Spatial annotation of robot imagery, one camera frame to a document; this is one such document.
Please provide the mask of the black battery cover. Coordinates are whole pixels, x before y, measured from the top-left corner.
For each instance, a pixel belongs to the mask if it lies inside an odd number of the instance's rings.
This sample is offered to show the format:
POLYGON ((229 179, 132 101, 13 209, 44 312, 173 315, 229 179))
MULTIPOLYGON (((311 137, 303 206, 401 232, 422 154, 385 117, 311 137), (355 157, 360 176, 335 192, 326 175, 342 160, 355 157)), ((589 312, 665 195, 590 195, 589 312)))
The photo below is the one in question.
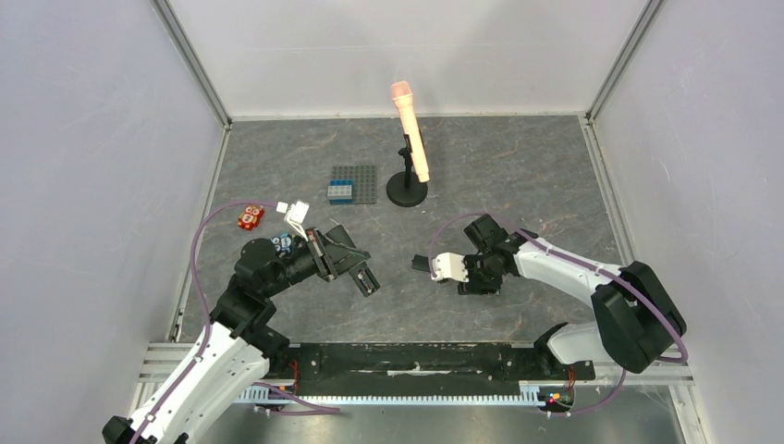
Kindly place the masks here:
POLYGON ((432 260, 426 255, 415 254, 411 259, 410 266, 416 271, 432 273, 432 260))

